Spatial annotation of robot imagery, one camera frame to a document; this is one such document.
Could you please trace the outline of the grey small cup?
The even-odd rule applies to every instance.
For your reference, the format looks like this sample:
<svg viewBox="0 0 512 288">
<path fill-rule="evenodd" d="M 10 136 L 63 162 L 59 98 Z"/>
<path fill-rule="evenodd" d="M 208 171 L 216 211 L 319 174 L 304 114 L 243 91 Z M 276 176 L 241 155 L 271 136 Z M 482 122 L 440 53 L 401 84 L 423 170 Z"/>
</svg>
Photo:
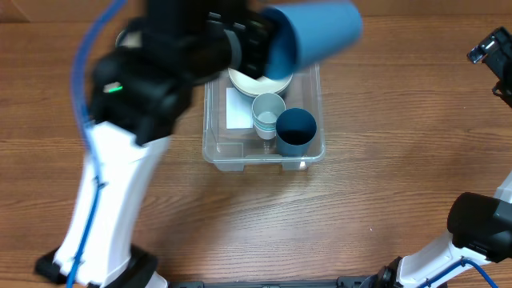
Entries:
<svg viewBox="0 0 512 288">
<path fill-rule="evenodd" d="M 254 120 L 262 125 L 273 125 L 286 110 L 286 104 L 278 94 L 265 93 L 257 96 L 252 103 Z"/>
</svg>

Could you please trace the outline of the mint green small cup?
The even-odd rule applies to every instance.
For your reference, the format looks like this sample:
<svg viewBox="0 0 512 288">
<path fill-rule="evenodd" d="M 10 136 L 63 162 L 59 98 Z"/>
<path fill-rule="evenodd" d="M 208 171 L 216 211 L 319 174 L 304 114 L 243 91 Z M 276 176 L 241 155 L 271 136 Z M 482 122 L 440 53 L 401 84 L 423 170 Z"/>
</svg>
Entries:
<svg viewBox="0 0 512 288">
<path fill-rule="evenodd" d="M 253 124 L 261 130 L 274 130 L 276 126 L 276 121 L 277 119 L 273 120 L 272 122 L 263 122 L 260 121 L 258 118 L 254 118 Z"/>
</svg>

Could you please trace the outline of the dark blue tall cup front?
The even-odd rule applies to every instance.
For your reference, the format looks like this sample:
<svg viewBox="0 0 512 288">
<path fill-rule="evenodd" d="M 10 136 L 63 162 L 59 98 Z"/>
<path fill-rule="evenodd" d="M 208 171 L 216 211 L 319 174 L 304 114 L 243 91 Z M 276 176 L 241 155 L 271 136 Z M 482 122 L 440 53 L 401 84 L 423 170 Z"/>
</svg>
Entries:
<svg viewBox="0 0 512 288">
<path fill-rule="evenodd" d="M 286 157 L 304 156 L 318 130 L 314 116 L 301 108 L 285 110 L 275 128 L 277 152 Z"/>
</svg>

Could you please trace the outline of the dark blue tall cup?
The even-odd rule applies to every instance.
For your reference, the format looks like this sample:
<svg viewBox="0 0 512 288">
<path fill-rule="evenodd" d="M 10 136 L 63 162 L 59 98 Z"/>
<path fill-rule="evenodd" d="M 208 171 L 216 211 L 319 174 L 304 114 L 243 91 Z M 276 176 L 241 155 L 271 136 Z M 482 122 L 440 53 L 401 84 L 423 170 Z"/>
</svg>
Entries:
<svg viewBox="0 0 512 288">
<path fill-rule="evenodd" d="M 275 128 L 277 152 L 286 157 L 304 156 L 318 130 L 314 116 L 301 108 L 285 110 Z"/>
<path fill-rule="evenodd" d="M 302 2 L 268 6 L 262 16 L 274 22 L 264 76 L 281 79 L 323 61 L 356 43 L 362 16 L 350 1 Z"/>
</svg>

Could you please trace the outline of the cream bowl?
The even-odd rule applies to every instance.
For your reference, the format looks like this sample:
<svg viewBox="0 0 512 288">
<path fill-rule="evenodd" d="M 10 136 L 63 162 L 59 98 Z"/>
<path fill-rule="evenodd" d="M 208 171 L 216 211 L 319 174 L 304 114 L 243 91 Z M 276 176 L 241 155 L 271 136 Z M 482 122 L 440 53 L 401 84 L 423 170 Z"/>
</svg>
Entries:
<svg viewBox="0 0 512 288">
<path fill-rule="evenodd" d="M 277 84 L 272 83 L 260 83 L 260 84 L 253 84 L 248 86 L 241 86 L 234 82 L 232 82 L 233 88 L 235 88 L 240 93 L 251 97 L 256 98 L 260 94 L 264 93 L 273 93 L 273 94 L 281 94 L 283 93 L 287 87 L 290 85 L 289 82 L 278 82 Z"/>
<path fill-rule="evenodd" d="M 266 77 L 253 79 L 234 69 L 228 69 L 228 75 L 237 90 L 253 98 L 264 93 L 280 94 L 288 87 L 293 78 L 293 75 L 289 75 L 278 80 Z"/>
</svg>

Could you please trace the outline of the cream tall cup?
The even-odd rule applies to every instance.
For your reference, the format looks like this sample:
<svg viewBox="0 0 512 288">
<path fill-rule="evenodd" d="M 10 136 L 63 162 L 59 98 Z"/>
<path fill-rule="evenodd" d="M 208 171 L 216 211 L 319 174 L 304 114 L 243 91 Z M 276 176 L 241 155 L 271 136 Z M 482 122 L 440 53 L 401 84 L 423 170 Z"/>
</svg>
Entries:
<svg viewBox="0 0 512 288">
<path fill-rule="evenodd" d="M 122 30 L 115 40 L 115 47 L 125 48 L 140 48 L 142 46 L 141 32 L 129 32 L 128 30 Z"/>
</svg>

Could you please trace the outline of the light blue small cup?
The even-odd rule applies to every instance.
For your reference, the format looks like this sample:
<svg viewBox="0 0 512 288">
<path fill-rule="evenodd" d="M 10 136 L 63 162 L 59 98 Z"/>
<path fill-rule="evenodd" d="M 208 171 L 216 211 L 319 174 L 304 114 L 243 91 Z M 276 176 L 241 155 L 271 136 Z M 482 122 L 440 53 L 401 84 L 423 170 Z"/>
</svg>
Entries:
<svg viewBox="0 0 512 288">
<path fill-rule="evenodd" d="M 255 122 L 254 126 L 262 131 L 275 131 L 275 123 Z"/>
</svg>

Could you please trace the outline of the pink small cup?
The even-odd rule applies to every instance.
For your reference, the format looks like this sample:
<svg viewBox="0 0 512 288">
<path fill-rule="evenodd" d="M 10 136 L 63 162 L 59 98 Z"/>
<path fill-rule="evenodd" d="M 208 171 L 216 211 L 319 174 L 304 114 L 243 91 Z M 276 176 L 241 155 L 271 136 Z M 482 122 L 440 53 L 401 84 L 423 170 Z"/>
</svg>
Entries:
<svg viewBox="0 0 512 288">
<path fill-rule="evenodd" d="M 264 140 L 271 140 L 276 137 L 276 130 L 261 130 L 258 127 L 255 128 L 257 135 Z"/>
</svg>

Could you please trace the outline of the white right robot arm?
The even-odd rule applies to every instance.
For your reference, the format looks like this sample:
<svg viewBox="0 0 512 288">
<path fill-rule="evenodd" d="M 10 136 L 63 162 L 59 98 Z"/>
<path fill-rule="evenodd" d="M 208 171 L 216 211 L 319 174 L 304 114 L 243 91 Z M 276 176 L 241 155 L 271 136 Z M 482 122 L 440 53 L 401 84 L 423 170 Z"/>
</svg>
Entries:
<svg viewBox="0 0 512 288">
<path fill-rule="evenodd" d="M 465 192 L 452 205 L 447 231 L 419 252 L 396 258 L 362 287 L 445 287 L 459 274 L 476 269 L 487 284 L 496 283 L 482 269 L 511 257 L 511 176 L 492 197 Z"/>
</svg>

